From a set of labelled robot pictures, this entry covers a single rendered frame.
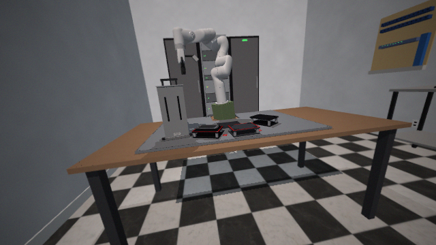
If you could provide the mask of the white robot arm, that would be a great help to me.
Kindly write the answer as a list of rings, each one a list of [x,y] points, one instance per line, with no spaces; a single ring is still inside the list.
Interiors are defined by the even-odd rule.
[[[215,68],[211,69],[211,77],[215,87],[215,95],[217,102],[215,104],[224,104],[229,101],[226,98],[225,84],[222,78],[230,75],[232,69],[232,57],[227,55],[229,43],[226,36],[218,37],[215,41],[212,40],[216,36],[214,29],[198,29],[192,31],[190,29],[182,29],[175,27],[172,30],[174,37],[174,47],[186,49],[186,44],[202,42],[213,52],[218,51],[215,61]],[[209,41],[210,40],[210,41]],[[204,42],[205,41],[205,42]]]

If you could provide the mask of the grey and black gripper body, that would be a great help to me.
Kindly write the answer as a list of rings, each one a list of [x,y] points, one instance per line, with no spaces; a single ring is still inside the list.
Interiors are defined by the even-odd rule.
[[[181,57],[183,58],[184,62],[185,62],[185,51],[186,49],[184,48],[177,48],[175,49],[175,51],[177,51],[177,57],[178,57],[178,65],[180,66],[180,62],[181,62]]]

